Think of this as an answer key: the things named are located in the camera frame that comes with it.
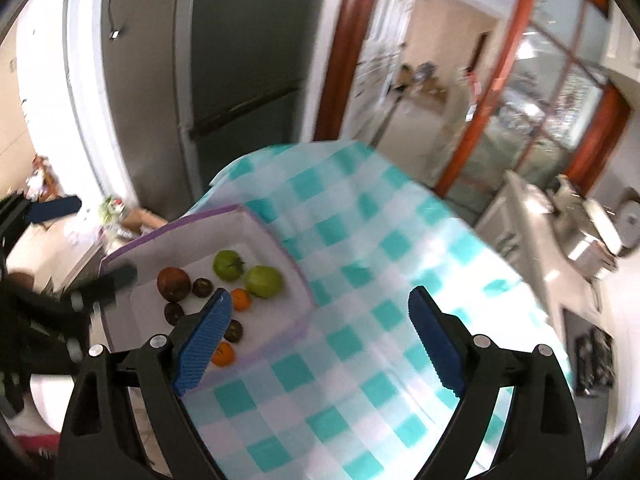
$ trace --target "tiled wall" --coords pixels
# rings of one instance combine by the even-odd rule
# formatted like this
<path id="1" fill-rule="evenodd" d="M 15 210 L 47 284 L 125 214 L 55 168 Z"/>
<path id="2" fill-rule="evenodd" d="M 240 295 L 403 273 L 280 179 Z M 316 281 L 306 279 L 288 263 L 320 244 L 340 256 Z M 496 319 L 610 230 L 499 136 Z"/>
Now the tiled wall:
<path id="1" fill-rule="evenodd" d="M 471 60 L 478 36 L 494 30 L 497 23 L 458 0 L 416 0 L 402 62 L 415 68 L 433 61 L 442 85 L 448 87 Z"/>
<path id="2" fill-rule="evenodd" d="M 0 196 L 23 187 L 35 155 L 18 95 L 15 31 L 14 23 L 0 45 Z"/>

